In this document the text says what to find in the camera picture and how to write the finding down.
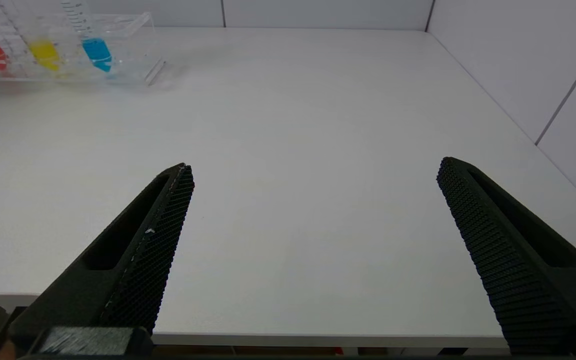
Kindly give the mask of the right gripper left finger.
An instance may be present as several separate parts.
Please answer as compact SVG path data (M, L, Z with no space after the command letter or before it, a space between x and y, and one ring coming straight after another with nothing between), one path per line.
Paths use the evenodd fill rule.
M9 326L16 346L53 327L153 332L194 193L183 162L158 174Z

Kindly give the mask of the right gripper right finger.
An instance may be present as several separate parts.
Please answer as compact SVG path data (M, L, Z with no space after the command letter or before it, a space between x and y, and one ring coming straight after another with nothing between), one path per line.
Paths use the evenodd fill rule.
M510 353L576 356L576 248L468 162L436 180Z

